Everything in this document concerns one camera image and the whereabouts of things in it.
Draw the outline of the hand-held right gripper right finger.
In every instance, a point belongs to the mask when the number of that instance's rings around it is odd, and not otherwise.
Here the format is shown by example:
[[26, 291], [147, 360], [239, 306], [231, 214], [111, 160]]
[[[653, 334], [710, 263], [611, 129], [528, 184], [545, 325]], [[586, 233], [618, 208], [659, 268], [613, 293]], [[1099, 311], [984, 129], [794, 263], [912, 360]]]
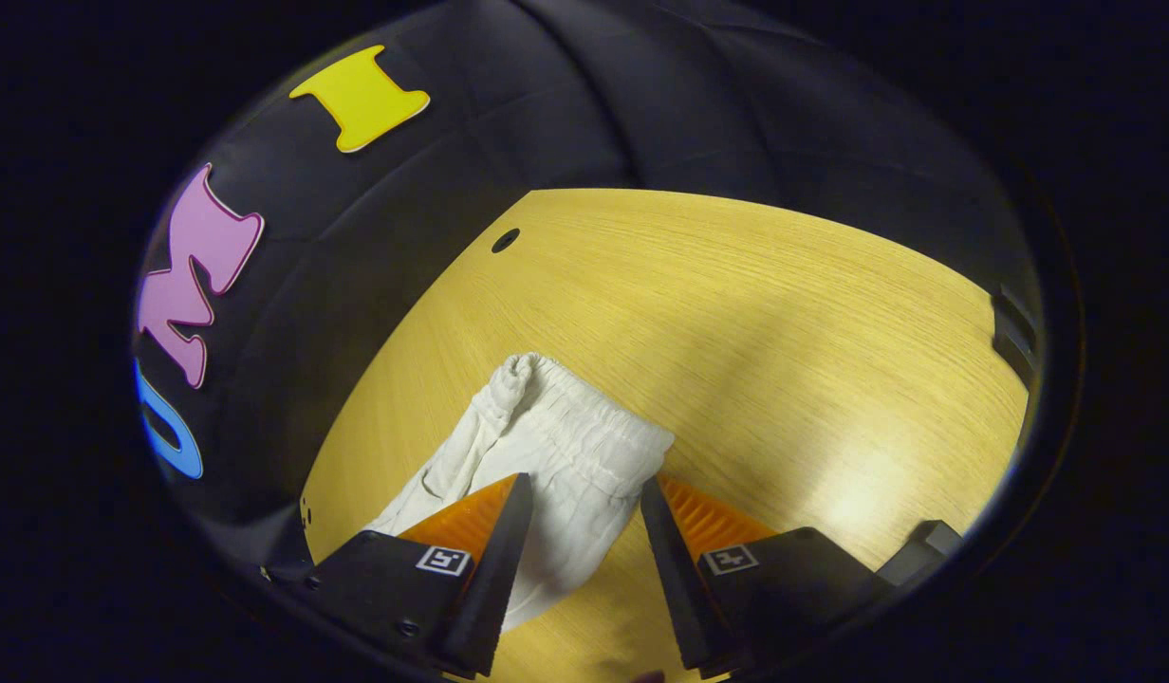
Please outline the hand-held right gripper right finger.
[[639, 510], [685, 669], [746, 677], [819, 644], [884, 594], [815, 527], [779, 532], [664, 474]]

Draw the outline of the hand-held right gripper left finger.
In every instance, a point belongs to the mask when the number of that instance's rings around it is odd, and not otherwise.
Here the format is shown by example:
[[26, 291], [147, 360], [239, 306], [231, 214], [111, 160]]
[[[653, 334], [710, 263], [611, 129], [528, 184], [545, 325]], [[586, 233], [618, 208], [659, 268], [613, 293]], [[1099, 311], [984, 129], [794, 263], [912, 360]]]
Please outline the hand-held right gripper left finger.
[[516, 472], [402, 533], [365, 530], [267, 577], [293, 618], [385, 679], [487, 677], [532, 512], [530, 475]]

